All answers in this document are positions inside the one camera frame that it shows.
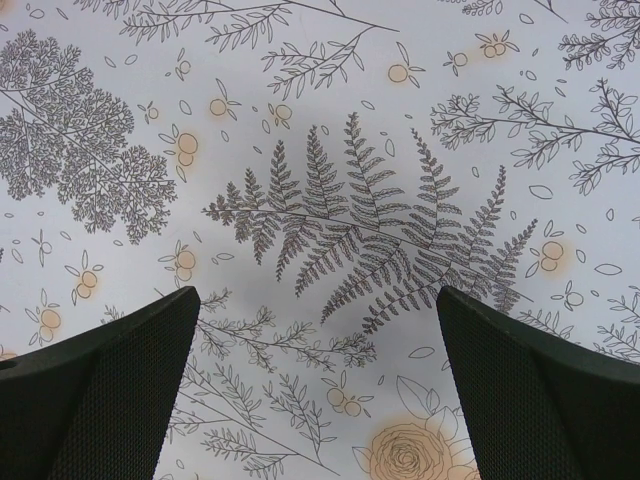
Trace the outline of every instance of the black textured surface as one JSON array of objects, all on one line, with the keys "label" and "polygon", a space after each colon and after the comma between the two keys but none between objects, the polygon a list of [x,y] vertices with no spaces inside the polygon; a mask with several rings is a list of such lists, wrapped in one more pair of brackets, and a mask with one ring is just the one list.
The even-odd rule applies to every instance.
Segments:
[{"label": "black textured surface", "polygon": [[512,320],[453,288],[442,334],[484,480],[637,480],[640,367]]},{"label": "black textured surface", "polygon": [[183,288],[0,370],[0,480],[150,480],[199,308]]}]

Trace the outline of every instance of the flower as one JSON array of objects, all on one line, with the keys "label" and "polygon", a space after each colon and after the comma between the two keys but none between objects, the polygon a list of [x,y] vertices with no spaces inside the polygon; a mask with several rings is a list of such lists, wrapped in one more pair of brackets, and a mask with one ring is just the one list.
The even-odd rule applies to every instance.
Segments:
[{"label": "flower", "polygon": [[459,465],[449,469],[447,480],[482,480],[480,472],[466,465]]},{"label": "flower", "polygon": [[442,434],[413,423],[386,428],[373,440],[373,480],[447,480],[452,466]]}]

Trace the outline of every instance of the wallpaper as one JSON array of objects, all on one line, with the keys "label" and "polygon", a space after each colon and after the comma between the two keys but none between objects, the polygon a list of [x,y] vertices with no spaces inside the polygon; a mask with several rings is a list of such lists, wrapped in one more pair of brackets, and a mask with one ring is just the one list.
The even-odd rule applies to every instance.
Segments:
[{"label": "wallpaper", "polygon": [[640,0],[0,0],[0,37],[0,359],[196,286],[155,480],[479,480],[443,285],[639,361]]}]

